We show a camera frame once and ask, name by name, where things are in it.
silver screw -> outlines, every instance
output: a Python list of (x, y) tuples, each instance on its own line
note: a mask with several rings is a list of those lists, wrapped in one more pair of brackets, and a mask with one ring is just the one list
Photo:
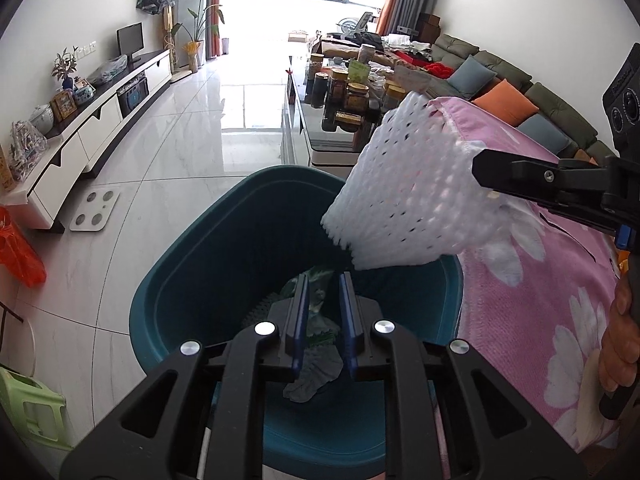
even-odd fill
[(200, 351), (200, 343), (197, 341), (186, 341), (180, 346), (180, 352), (184, 355), (194, 355)]
[(254, 330), (257, 335), (269, 335), (275, 332), (276, 326), (270, 321), (263, 321), (262, 323), (258, 323)]
[(469, 352), (469, 343), (467, 343), (464, 339), (454, 339), (450, 343), (449, 348), (451, 348), (451, 351), (454, 354), (463, 355)]
[(373, 328), (376, 329), (376, 332), (380, 332), (381, 334), (390, 334), (396, 329), (396, 326), (392, 322), (383, 319), (382, 321), (377, 322)]

computer monitor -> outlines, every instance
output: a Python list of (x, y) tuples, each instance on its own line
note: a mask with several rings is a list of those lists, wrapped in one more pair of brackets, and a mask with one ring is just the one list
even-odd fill
[(120, 55), (127, 56), (127, 62), (129, 64), (139, 61), (140, 58), (134, 58), (133, 54), (145, 47), (142, 40), (142, 23), (136, 23), (135, 25), (129, 25), (129, 27), (121, 28), (117, 32), (117, 36)]

red plastic bag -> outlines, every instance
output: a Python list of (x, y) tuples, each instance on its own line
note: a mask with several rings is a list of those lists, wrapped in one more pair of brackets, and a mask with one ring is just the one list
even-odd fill
[(47, 279), (42, 260), (4, 207), (0, 207), (0, 264), (4, 264), (26, 286), (44, 283)]

small trash can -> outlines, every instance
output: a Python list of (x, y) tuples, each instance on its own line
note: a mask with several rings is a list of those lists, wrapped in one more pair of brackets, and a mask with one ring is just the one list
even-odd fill
[[(133, 299), (129, 330), (145, 372), (187, 339), (205, 345), (232, 339), (262, 298), (300, 272), (316, 265), (352, 270), (350, 254), (320, 225), (343, 185), (318, 170), (277, 166), (247, 177), (209, 207), (167, 249)], [(385, 317), (423, 340), (445, 344), (454, 337), (462, 300), (455, 256), (356, 271), (353, 281)], [(340, 325), (337, 273), (322, 314)], [(267, 387), (267, 466), (306, 480), (365, 480), (384, 471), (382, 383), (354, 383), (345, 367), (303, 404), (283, 398), (283, 387)]]

green plastic stool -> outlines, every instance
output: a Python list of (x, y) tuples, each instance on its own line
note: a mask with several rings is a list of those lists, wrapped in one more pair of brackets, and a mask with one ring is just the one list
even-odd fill
[[(56, 438), (44, 436), (38, 421), (27, 414), (25, 402), (49, 406), (52, 409)], [(73, 449), (66, 441), (65, 426), (62, 422), (62, 407), (66, 406), (65, 397), (52, 392), (40, 381), (0, 368), (0, 404), (20, 436), (56, 449)]]

